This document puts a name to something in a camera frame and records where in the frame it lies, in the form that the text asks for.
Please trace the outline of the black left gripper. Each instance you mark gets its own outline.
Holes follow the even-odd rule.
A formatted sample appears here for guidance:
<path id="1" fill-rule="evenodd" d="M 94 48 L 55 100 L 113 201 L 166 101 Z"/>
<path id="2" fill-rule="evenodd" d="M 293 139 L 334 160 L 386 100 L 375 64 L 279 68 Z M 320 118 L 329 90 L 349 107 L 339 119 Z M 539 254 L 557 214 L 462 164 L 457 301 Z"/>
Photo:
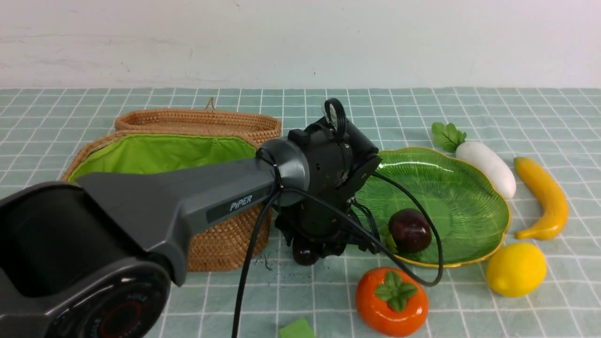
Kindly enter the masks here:
<path id="1" fill-rule="evenodd" d="M 355 197 L 342 201 L 333 195 L 315 197 L 294 188 L 284 188 L 281 194 L 299 197 L 292 205 L 275 208 L 275 227 L 288 246 L 304 244 L 319 258 L 342 255 L 347 245 L 372 254 L 381 251 L 373 214 Z"/>

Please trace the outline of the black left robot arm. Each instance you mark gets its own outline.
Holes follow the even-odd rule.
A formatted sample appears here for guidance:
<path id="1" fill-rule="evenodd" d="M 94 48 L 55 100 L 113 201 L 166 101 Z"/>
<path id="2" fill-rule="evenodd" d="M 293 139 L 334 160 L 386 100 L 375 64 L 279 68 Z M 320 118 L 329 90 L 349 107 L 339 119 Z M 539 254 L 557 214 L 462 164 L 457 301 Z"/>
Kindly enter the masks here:
<path id="1" fill-rule="evenodd" d="M 186 280 L 192 238 L 250 207 L 288 217 L 287 236 L 367 246 L 348 216 L 378 148 L 349 121 L 320 118 L 253 158 L 152 175 L 96 172 L 35 184 L 1 201 L 3 338 L 142 338 L 172 283 Z"/>

